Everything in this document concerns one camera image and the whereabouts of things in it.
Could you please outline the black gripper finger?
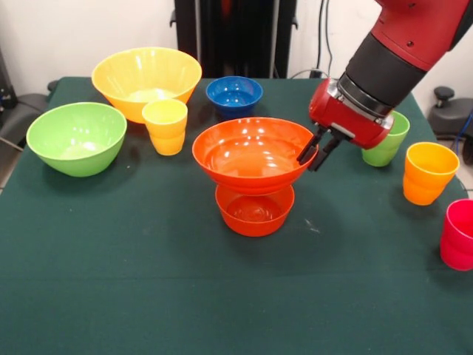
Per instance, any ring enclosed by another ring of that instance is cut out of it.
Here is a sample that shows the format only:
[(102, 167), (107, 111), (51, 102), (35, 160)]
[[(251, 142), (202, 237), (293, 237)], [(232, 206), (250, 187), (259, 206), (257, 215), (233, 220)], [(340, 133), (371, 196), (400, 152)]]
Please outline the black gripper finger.
[(317, 153), (312, 163), (308, 166), (308, 170), (311, 172), (316, 172), (340, 143), (341, 140), (336, 136), (333, 136), (330, 141)]
[(313, 134), (312, 138), (306, 144), (306, 146), (302, 149), (297, 157), (297, 161), (300, 165), (304, 165), (313, 158), (316, 154), (318, 149), (318, 143), (325, 134), (325, 128), (318, 128), (316, 132)]

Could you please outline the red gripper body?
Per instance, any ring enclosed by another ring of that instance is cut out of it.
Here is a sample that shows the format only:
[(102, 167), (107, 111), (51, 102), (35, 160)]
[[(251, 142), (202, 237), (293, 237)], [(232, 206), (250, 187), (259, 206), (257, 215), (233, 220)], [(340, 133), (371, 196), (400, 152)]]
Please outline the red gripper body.
[(341, 132), (350, 143), (371, 149), (390, 133), (394, 125), (391, 113), (378, 118), (349, 101), (337, 87), (337, 80), (324, 79), (316, 88), (309, 105), (311, 120), (325, 129)]

